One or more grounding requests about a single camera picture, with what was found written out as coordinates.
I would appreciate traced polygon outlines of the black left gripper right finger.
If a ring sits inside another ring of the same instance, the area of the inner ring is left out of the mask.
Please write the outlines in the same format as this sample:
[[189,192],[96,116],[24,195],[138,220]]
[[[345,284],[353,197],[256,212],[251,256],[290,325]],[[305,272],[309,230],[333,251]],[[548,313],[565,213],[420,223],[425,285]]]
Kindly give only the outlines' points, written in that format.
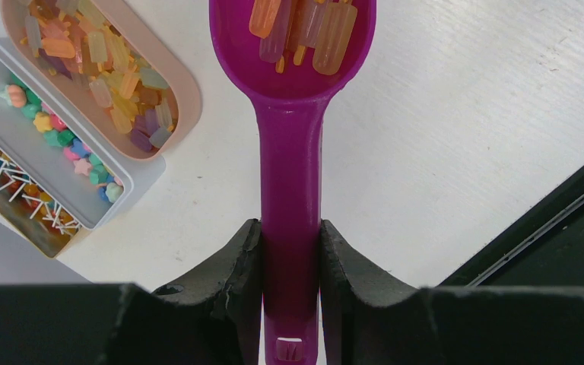
[[320,230],[329,364],[584,364],[584,287],[423,287]]

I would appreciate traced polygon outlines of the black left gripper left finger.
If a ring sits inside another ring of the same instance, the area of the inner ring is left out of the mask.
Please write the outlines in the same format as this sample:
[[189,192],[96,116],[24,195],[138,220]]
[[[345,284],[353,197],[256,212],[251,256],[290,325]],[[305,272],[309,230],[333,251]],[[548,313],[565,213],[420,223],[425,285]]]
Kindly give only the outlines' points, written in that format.
[[256,364],[261,224],[149,292],[136,284],[0,285],[0,364]]

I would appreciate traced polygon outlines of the yellow lollipop box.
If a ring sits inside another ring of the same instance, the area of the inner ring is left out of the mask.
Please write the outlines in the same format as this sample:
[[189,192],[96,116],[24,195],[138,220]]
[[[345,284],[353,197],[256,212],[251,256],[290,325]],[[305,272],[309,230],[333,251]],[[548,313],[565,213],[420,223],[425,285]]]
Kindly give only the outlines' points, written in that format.
[[56,257],[84,229],[1,148],[0,216],[49,258]]

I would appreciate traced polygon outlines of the magenta plastic scoop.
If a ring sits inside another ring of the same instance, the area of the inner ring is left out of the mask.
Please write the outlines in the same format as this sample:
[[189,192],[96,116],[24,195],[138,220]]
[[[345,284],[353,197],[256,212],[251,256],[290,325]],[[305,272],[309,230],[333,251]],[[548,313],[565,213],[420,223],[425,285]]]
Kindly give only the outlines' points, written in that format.
[[227,77],[250,99],[259,130],[265,362],[314,364],[319,352],[319,230],[322,124],[333,98],[356,75],[370,50],[374,1],[330,1],[341,25],[333,75],[310,62],[277,73],[259,57],[251,1],[212,1],[211,39]]

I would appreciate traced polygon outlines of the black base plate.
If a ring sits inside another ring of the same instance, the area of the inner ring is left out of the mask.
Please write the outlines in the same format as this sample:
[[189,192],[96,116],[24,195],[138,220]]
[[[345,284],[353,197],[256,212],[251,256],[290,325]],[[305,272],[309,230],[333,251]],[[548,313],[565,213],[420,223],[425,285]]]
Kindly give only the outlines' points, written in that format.
[[443,284],[584,287],[584,166]]

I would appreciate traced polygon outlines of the pink gummy candy box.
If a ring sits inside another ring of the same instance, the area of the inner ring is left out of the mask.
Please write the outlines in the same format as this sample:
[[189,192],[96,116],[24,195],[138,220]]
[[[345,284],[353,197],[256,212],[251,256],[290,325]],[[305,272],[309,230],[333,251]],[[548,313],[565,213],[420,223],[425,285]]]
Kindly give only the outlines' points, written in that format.
[[151,160],[193,129],[202,96],[191,72],[124,1],[3,1],[27,65],[114,149]]

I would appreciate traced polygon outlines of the white star candy box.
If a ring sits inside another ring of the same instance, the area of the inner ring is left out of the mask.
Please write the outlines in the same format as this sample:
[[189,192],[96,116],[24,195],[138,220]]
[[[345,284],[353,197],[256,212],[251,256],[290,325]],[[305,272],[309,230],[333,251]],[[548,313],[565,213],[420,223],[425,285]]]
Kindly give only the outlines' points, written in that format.
[[105,202],[95,186],[75,173],[74,164],[61,148],[48,144],[31,119],[0,97],[0,148],[68,210],[88,230],[103,226],[130,209],[163,175],[166,162],[162,157],[137,161],[123,156],[92,126],[66,97],[52,89],[49,81],[23,56],[14,53],[11,41],[0,38],[0,93],[16,75],[65,122],[114,176],[122,180],[124,192],[115,203]]

